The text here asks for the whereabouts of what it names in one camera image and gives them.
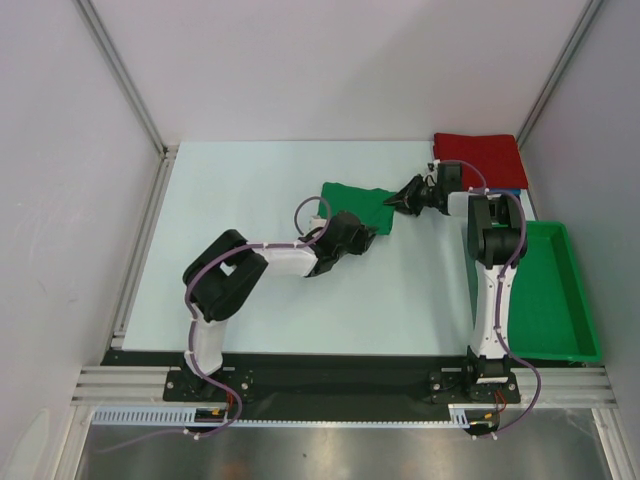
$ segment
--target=green tray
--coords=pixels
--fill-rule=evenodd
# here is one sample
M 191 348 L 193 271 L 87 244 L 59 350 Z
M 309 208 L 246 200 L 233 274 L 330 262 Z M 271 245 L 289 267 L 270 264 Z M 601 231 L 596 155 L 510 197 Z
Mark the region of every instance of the green tray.
M 528 222 L 529 249 L 509 309 L 509 345 L 525 358 L 599 362 L 600 345 L 567 229 Z

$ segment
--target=white panel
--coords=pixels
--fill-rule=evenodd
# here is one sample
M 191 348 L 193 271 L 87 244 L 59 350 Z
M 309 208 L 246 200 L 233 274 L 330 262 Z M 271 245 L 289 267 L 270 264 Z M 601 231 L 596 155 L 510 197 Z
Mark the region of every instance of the white panel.
M 220 234 L 296 239 L 293 211 L 325 181 L 396 191 L 431 142 L 183 143 L 123 348 L 184 350 L 184 270 Z M 302 210 L 301 224 L 317 211 Z M 315 278 L 263 277 L 229 320 L 228 352 L 464 354 L 473 322 L 462 221 L 397 214 L 389 236 Z
M 40 479 L 102 353 L 157 158 L 72 2 L 2 2 L 0 45 L 0 477 L 48 408 Z
M 516 133 L 585 0 L 97 0 L 167 142 Z
M 524 148 L 536 209 L 567 224 L 640 452 L 640 3 L 608 2 Z

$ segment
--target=folded green cloth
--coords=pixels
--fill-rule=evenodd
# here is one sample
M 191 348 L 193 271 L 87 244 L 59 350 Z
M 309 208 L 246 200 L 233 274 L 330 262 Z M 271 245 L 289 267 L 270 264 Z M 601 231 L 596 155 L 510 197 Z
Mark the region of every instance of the folded green cloth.
M 391 233 L 394 209 L 383 205 L 383 202 L 394 195 L 394 192 L 380 188 L 365 190 L 341 183 L 325 183 L 320 195 L 329 202 L 333 214 L 346 210 L 356 215 L 364 225 L 378 227 L 378 235 Z M 327 218 L 327 209 L 322 203 L 318 215 Z

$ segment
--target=shiny concrete floor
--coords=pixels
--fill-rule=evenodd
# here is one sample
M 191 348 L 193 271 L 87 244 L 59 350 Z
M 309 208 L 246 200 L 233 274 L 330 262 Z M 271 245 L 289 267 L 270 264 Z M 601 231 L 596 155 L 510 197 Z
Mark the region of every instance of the shiny concrete floor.
M 535 411 L 498 441 L 460 430 L 242 427 L 95 453 L 150 431 L 92 427 L 77 480 L 611 478 L 589 410 Z

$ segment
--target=white tabletop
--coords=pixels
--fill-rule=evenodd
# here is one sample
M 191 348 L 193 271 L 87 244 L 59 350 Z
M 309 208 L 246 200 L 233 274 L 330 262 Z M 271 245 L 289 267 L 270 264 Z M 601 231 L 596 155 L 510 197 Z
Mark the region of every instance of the white tabletop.
M 183 143 L 123 349 L 186 348 L 190 317 L 182 274 L 225 230 L 235 228 L 249 241 L 292 241 L 294 209 L 318 195 L 324 182 L 398 190 L 425 172 L 431 146 Z M 306 207 L 301 221 L 316 209 Z M 263 277 L 230 319 L 224 350 L 464 354 L 473 322 L 462 223 L 429 209 L 418 218 L 395 214 L 391 235 L 377 237 L 361 257 L 343 257 L 329 273 Z

